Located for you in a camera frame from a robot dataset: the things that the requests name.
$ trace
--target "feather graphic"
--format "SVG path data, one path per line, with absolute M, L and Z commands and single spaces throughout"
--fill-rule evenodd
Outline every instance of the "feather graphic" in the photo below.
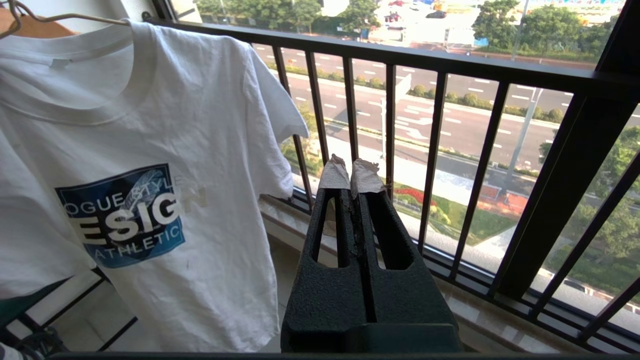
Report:
M 145 206 L 149 206 L 153 202 L 160 192 L 162 178 L 163 173 L 160 170 L 149 170 L 142 174 L 127 194 L 120 209 L 133 212 L 134 218 L 140 217 L 138 204 L 144 203 Z

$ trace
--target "white t-shirt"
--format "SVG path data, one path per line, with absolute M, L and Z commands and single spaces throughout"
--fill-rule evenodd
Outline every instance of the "white t-shirt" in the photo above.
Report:
M 8 37 L 0 84 L 2 297 L 88 253 L 167 350 L 278 333 L 257 196 L 291 196 L 278 143 L 308 130 L 248 44 L 145 23 Z

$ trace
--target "shrub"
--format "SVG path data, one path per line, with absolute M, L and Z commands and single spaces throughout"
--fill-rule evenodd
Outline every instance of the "shrub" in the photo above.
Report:
M 536 106 L 536 109 L 533 111 L 533 118 L 538 120 L 545 120 L 547 114 L 539 107 Z
M 426 91 L 427 89 L 424 88 L 424 85 L 415 85 L 415 87 L 413 88 L 413 94 L 419 97 L 424 97 Z
M 342 77 L 342 75 L 338 72 L 332 72 L 331 74 L 329 74 L 329 80 L 333 80 L 333 81 L 344 81 L 344 78 Z
M 465 94 L 460 103 L 467 106 L 476 106 L 478 102 L 478 96 L 476 94 Z
M 445 95 L 444 99 L 447 102 L 458 102 L 458 96 L 454 92 L 447 92 L 447 95 Z
M 385 84 L 382 82 L 382 80 L 380 80 L 378 78 L 369 79 L 369 85 L 372 88 L 376 88 L 376 89 L 384 89 L 385 88 Z
M 358 75 L 356 77 L 356 79 L 354 80 L 354 83 L 356 85 L 360 85 L 360 86 L 366 86 L 367 85 L 367 80 L 364 78 L 364 76 L 362 75 Z
M 527 108 L 520 108 L 518 106 L 505 106 L 502 111 L 505 114 L 524 116 L 527 114 Z
M 564 114 L 560 109 L 551 109 L 549 111 L 548 117 L 549 117 L 549 121 L 559 124 L 562 121 Z

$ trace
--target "parked car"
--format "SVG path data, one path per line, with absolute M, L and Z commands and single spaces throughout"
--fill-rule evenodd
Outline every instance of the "parked car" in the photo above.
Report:
M 425 16 L 425 18 L 427 19 L 444 19 L 447 17 L 447 13 L 438 10 L 436 12 L 432 12 L 430 14 L 427 14 L 427 16 Z

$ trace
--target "clothes hanger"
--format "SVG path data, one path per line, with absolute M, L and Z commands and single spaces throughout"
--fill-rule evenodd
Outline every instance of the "clothes hanger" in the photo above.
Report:
M 59 22 L 39 22 L 27 16 L 26 13 L 23 13 L 20 19 L 22 21 L 22 29 L 13 33 L 13 35 L 17 37 L 62 38 L 78 34 L 69 30 Z M 0 33 L 13 29 L 15 26 L 17 26 L 17 23 L 11 11 L 0 6 Z
M 84 19 L 84 20 L 93 20 L 93 21 L 99 21 L 99 22 L 106 22 L 108 24 L 116 24 L 116 25 L 124 25 L 124 26 L 130 26 L 128 22 L 126 21 L 120 21 L 120 20 L 113 20 L 113 19 L 106 19 L 103 17 L 95 17 L 95 16 L 88 16 L 88 15 L 82 15 L 82 14 L 78 14 L 78 13 L 66 13 L 66 14 L 62 14 L 62 15 L 56 15 L 56 16 L 51 16 L 51 17 L 37 17 L 32 11 L 31 9 L 29 9 L 25 4 L 21 3 L 18 0 L 9 0 L 9 11 L 11 11 L 11 14 L 13 14 L 13 18 L 15 19 L 15 23 L 16 26 L 14 26 L 13 28 L 5 31 L 4 33 L 0 33 L 0 39 L 5 38 L 13 33 L 18 32 L 20 29 L 22 29 L 22 20 L 20 19 L 21 16 L 18 14 L 18 10 L 22 9 L 24 10 L 27 14 L 29 14 L 29 16 L 38 21 L 38 22 L 52 22 L 52 21 L 58 21 L 58 20 L 64 20 L 64 19 Z

